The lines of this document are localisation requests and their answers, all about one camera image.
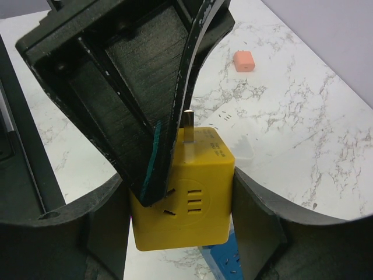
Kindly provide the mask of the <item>pink plug adapter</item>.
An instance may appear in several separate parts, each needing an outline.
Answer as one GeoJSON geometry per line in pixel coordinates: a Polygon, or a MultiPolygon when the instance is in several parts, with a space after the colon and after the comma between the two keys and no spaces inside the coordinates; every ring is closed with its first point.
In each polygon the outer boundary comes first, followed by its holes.
{"type": "Polygon", "coordinates": [[[237,72],[251,72],[255,62],[250,51],[237,51],[234,54],[234,66],[237,72]]]}

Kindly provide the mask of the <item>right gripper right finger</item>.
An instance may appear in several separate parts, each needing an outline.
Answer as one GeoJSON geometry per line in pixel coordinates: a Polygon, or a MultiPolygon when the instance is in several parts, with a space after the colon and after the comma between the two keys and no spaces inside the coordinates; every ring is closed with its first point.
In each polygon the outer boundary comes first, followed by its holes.
{"type": "Polygon", "coordinates": [[[234,172],[232,216],[244,279],[371,279],[372,217],[301,207],[234,172]]]}

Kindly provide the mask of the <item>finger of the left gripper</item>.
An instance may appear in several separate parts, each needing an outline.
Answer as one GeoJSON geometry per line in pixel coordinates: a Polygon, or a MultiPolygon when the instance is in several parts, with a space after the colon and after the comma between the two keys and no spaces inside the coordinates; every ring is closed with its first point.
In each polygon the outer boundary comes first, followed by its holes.
{"type": "Polygon", "coordinates": [[[232,31],[230,1],[174,1],[188,36],[183,48],[168,128],[168,155],[174,154],[182,113],[189,109],[199,72],[207,57],[232,31]]]}
{"type": "Polygon", "coordinates": [[[161,200],[203,1],[50,1],[16,49],[52,102],[114,166],[144,207],[161,200]]]}

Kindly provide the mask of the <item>yellow cube socket adapter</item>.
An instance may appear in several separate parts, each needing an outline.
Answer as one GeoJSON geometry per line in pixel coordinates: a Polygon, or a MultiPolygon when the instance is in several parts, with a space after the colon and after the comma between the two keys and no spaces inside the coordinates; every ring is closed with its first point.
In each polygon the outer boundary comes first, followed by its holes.
{"type": "Polygon", "coordinates": [[[166,196],[143,207],[131,196],[131,218],[140,251],[223,244],[228,240],[235,158],[212,127],[195,127],[183,113],[166,196]]]}

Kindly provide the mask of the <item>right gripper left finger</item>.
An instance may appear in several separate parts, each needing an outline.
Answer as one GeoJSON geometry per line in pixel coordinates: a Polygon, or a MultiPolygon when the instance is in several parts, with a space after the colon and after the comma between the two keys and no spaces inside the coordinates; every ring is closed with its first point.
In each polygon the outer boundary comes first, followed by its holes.
{"type": "Polygon", "coordinates": [[[1,220],[1,279],[122,279],[129,220],[119,174],[36,219],[1,220]]]}

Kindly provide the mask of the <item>blue cube socket adapter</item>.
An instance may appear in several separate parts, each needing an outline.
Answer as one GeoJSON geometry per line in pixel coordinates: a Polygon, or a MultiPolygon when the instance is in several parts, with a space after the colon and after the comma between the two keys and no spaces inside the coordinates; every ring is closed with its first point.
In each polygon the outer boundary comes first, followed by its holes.
{"type": "Polygon", "coordinates": [[[240,255],[234,229],[230,229],[227,242],[213,246],[199,248],[213,273],[218,280],[243,280],[240,255]]]}

